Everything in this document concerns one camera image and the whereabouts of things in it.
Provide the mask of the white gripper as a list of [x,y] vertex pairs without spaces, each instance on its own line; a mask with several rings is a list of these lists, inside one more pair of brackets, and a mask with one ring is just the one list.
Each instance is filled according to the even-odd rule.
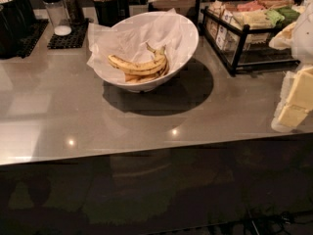
[[[313,0],[304,0],[304,12],[283,28],[269,42],[276,50],[291,47],[291,55],[303,65],[313,64]],[[297,72],[288,71],[283,79],[271,127],[279,132],[296,129],[313,111],[313,67],[303,66]]]

